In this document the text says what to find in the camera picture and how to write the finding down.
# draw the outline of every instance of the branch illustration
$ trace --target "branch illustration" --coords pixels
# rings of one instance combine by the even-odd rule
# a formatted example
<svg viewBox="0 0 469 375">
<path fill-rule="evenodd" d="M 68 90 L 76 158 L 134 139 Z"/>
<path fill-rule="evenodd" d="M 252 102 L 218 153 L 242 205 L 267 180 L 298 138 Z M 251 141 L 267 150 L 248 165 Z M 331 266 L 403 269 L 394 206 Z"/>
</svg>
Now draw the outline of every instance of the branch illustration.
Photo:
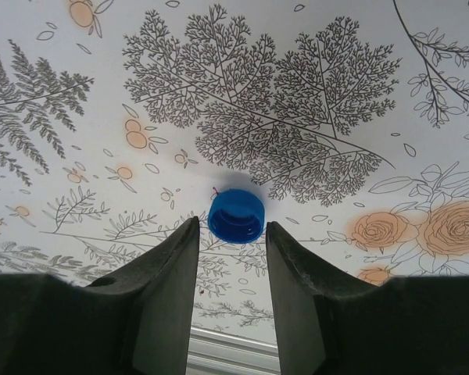
<svg viewBox="0 0 469 375">
<path fill-rule="evenodd" d="M 94 80 L 77 73 L 70 76 L 67 72 L 61 72 L 58 77 L 46 59 L 40 58 L 33 64 L 19 45 L 10 40 L 9 44 L 16 81 L 9 78 L 0 56 L 0 166 L 9 165 L 9 170 L 29 186 L 30 179 L 22 167 L 3 150 L 2 139 L 6 138 L 10 147 L 22 151 L 48 173 L 48 164 L 26 129 L 37 131 L 64 159 L 64 148 L 51 118 L 74 131 L 69 111 L 84 115 L 80 102 L 87 100 L 85 93 Z"/>
<path fill-rule="evenodd" d="M 134 78 L 124 86 L 151 121 L 197 123 L 204 158 L 271 182 L 274 199 L 339 203 L 386 161 L 338 134 L 394 108 L 385 98 L 398 83 L 389 80 L 399 67 L 388 59 L 392 46 L 362 45 L 359 24 L 339 17 L 315 38 L 300 34 L 298 51 L 277 60 L 269 35 L 249 44 L 245 17 L 228 21 L 220 5 L 188 19 L 184 44 L 155 10 L 139 35 L 125 37 Z"/>
<path fill-rule="evenodd" d="M 84 266 L 73 256 L 49 257 L 39 248 L 18 246 L 16 242 L 0 244 L 0 266 L 19 272 L 52 273 L 58 277 L 75 276 L 83 281 L 93 281 L 109 271 L 95 265 Z"/>
<path fill-rule="evenodd" d="M 200 316 L 211 318 L 224 318 L 225 316 L 240 317 L 242 321 L 240 327 L 253 327 L 261 321 L 272 322 L 273 313 L 269 310 L 259 309 L 253 301 L 247 300 L 240 305 L 240 309 L 235 309 L 225 302 L 214 302 L 214 306 L 205 307 L 202 303 L 195 303 L 195 309 L 200 310 Z"/>
<path fill-rule="evenodd" d="M 123 217 L 121 214 L 118 216 L 118 222 L 114 222 L 112 219 L 109 219 L 113 229 L 105 229 L 109 238 L 119 239 L 126 238 L 134 233 L 145 233 L 143 227 L 147 227 L 149 224 L 156 224 L 153 219 L 156 215 L 148 214 L 146 217 L 144 215 L 144 210 L 141 210 L 139 214 L 133 212 L 127 217 Z"/>
<path fill-rule="evenodd" d="M 437 128 L 448 123 L 450 115 L 466 113 L 469 116 L 469 80 L 445 74 L 440 66 L 443 63 L 453 63 L 462 69 L 468 66 L 469 45 L 461 46 L 456 41 L 447 44 L 445 34 L 441 34 L 437 27 L 429 33 L 410 33 L 396 0 L 393 0 L 393 4 L 406 36 L 424 63 L 424 72 L 408 81 L 408 84 L 414 86 L 410 93 L 412 97 L 425 95 L 425 99 L 417 103 L 414 109 L 421 111 L 421 117 Z M 448 94 L 462 101 L 462 105 L 449 105 Z"/>
<path fill-rule="evenodd" d="M 57 233 L 64 223 L 82 223 L 84 217 L 88 217 L 93 220 L 100 220 L 102 215 L 109 212 L 109 208 L 106 208 L 106 204 L 103 202 L 99 209 L 94 208 L 94 196 L 96 193 L 91 193 L 87 190 L 83 192 L 81 187 L 78 187 L 78 191 L 75 193 L 73 189 L 70 189 L 69 197 L 61 197 L 55 200 L 55 205 L 48 203 L 48 207 L 55 213 L 43 211 L 43 213 L 55 221 L 56 229 L 53 233 Z"/>
</svg>

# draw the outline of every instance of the orange berry illustration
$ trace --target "orange berry illustration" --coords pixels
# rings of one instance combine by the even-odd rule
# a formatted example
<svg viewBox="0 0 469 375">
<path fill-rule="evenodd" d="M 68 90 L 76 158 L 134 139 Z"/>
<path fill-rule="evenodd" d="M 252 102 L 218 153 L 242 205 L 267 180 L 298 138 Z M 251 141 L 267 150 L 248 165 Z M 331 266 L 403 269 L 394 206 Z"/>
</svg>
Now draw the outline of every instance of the orange berry illustration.
<svg viewBox="0 0 469 375">
<path fill-rule="evenodd" d="M 125 129 L 127 131 L 141 131 L 141 124 L 136 120 L 128 120 L 125 123 Z"/>
<path fill-rule="evenodd" d="M 146 137 L 137 131 L 131 131 L 127 134 L 127 142 L 135 148 L 145 148 L 148 144 Z"/>
<path fill-rule="evenodd" d="M 124 180 L 128 180 L 129 178 L 132 178 L 132 171 L 129 170 L 125 166 L 122 166 L 122 167 L 118 168 L 118 170 L 116 172 L 118 173 L 118 176 L 120 176 Z"/>
<path fill-rule="evenodd" d="M 18 205 L 16 207 L 16 212 L 19 214 L 19 216 L 29 216 L 30 215 L 30 211 L 26 207 L 23 207 L 21 205 Z"/>
<path fill-rule="evenodd" d="M 175 155 L 175 161 L 179 164 L 182 164 L 186 161 L 186 158 L 182 154 Z"/>
<path fill-rule="evenodd" d="M 78 176 L 75 173 L 68 174 L 68 180 L 70 180 L 71 182 L 74 182 L 75 184 L 79 184 L 81 182 L 80 176 Z"/>
<path fill-rule="evenodd" d="M 90 6 L 84 2 L 74 2 L 70 5 L 70 15 L 78 26 L 88 27 L 92 25 L 94 15 Z"/>
</svg>

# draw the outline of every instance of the orange rose illustration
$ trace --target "orange rose illustration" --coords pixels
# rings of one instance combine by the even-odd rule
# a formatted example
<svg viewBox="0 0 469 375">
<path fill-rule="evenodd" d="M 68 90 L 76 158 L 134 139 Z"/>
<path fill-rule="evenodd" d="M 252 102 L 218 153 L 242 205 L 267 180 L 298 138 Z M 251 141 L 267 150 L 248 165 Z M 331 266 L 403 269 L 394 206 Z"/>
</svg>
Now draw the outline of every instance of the orange rose illustration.
<svg viewBox="0 0 469 375">
<path fill-rule="evenodd" d="M 469 252 L 469 201 L 436 209 L 420 228 L 417 242 L 426 251 L 444 255 Z"/>
<path fill-rule="evenodd" d="M 358 220 L 352 234 L 359 248 L 387 248 L 416 238 L 418 230 L 402 216 L 377 212 Z"/>
<path fill-rule="evenodd" d="M 373 285 L 383 285 L 390 277 L 391 274 L 389 271 L 381 268 L 381 267 L 376 267 L 372 268 L 369 270 L 362 270 L 358 275 L 358 278 L 360 280 L 366 281 L 367 283 L 373 284 Z"/>
</svg>

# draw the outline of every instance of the blue bottle cap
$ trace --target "blue bottle cap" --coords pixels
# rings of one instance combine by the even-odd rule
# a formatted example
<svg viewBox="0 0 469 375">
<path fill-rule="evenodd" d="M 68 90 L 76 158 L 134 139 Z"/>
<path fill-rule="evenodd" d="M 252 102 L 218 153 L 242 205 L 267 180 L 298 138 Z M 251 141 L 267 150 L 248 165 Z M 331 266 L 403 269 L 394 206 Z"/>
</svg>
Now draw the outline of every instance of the blue bottle cap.
<svg viewBox="0 0 469 375">
<path fill-rule="evenodd" d="M 255 241 L 264 230 L 264 205 L 248 191 L 223 191 L 210 207 L 209 229 L 221 240 L 232 244 Z"/>
</svg>

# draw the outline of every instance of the botanical print surface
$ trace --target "botanical print surface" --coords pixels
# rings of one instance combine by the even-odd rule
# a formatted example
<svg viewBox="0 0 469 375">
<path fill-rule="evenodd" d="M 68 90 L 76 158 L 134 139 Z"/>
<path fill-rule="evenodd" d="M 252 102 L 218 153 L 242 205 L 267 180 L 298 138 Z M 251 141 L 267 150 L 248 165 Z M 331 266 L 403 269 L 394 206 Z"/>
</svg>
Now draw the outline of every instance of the botanical print surface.
<svg viewBox="0 0 469 375">
<path fill-rule="evenodd" d="M 0 3 L 0 273 L 86 285 L 200 219 L 192 325 L 275 343 L 265 233 L 366 282 L 469 275 L 469 1 Z"/>
</svg>

